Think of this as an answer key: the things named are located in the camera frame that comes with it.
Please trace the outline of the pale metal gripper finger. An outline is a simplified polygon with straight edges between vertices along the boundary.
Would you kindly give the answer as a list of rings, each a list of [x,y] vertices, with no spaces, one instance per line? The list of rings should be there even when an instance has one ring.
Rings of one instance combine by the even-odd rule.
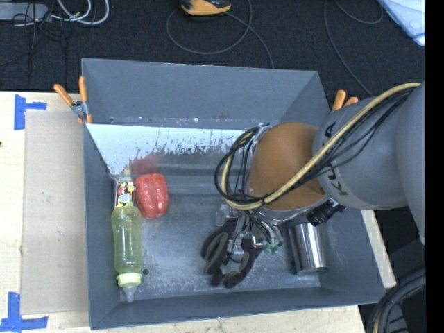
[[[249,248],[249,238],[236,237],[228,240],[227,251],[248,251]]]
[[[230,254],[223,261],[224,266],[245,266],[250,259],[250,254],[244,252],[242,255]]]

